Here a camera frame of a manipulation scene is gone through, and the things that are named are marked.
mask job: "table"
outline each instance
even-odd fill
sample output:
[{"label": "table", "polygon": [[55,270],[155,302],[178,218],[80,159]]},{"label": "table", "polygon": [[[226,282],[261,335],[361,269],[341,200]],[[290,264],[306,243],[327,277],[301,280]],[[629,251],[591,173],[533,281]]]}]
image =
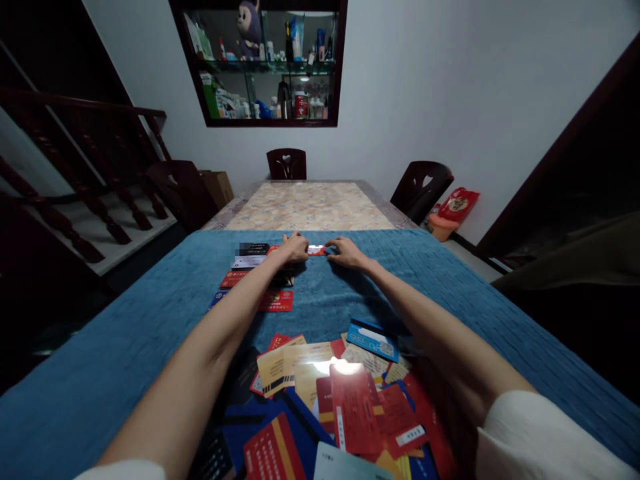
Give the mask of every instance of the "table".
[{"label": "table", "polygon": [[[640,467],[640,409],[422,229],[310,231],[348,235],[366,254],[458,316],[531,384],[614,454]],[[206,312],[240,242],[277,231],[198,231],[0,397],[0,478],[69,479],[92,466],[173,352]],[[355,271],[312,257],[295,280],[293,311],[259,313],[244,347],[273,334],[309,342],[351,317],[398,321]]]},{"label": "table", "polygon": [[415,228],[364,180],[266,180],[234,198],[202,230]]}]

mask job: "chair backrest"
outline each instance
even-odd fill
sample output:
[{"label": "chair backrest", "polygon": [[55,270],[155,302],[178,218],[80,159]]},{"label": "chair backrest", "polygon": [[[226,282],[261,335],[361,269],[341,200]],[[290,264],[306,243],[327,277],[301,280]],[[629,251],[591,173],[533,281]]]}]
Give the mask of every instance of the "chair backrest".
[{"label": "chair backrest", "polygon": [[451,170],[442,163],[411,162],[391,197],[391,203],[420,225],[451,182]]},{"label": "chair backrest", "polygon": [[171,160],[154,163],[146,175],[158,196],[188,233],[198,230],[218,213],[193,162]]},{"label": "chair backrest", "polygon": [[272,180],[306,180],[307,152],[298,149],[276,149],[267,152]]}]

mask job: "white sleeve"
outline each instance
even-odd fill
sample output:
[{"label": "white sleeve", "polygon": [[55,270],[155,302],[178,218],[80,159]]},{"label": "white sleeve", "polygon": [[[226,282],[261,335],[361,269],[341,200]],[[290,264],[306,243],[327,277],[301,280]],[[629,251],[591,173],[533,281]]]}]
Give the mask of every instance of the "white sleeve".
[{"label": "white sleeve", "polygon": [[102,467],[94,467],[75,480],[165,480],[165,470],[148,460],[122,460]]},{"label": "white sleeve", "polygon": [[542,395],[502,394],[478,428],[478,480],[640,479]]}]

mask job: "stuffed toy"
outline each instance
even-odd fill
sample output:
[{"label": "stuffed toy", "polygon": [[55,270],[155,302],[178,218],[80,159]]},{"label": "stuffed toy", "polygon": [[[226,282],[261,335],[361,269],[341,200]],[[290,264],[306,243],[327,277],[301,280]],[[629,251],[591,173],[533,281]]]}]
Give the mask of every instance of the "stuffed toy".
[{"label": "stuffed toy", "polygon": [[258,9],[260,8],[260,0],[254,5],[252,1],[242,0],[238,8],[238,30],[242,41],[238,42],[240,46],[240,60],[253,60],[254,57],[260,58],[260,40],[262,39],[262,26],[260,26],[260,16]]}]

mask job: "blue towel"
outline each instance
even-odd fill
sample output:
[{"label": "blue towel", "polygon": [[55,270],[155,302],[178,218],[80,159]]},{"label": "blue towel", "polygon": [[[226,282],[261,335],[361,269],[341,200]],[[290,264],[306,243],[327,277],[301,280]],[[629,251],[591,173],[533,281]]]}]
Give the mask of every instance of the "blue towel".
[{"label": "blue towel", "polygon": [[[424,292],[487,340],[543,395],[636,469],[640,411],[580,358],[420,230],[337,235]],[[190,235],[50,359],[0,398],[0,478],[69,479],[90,468],[206,312],[240,242],[280,243],[274,231]],[[295,279],[293,311],[258,314],[245,340],[274,333],[339,338],[349,319],[399,321],[357,272],[312,257]]]}]

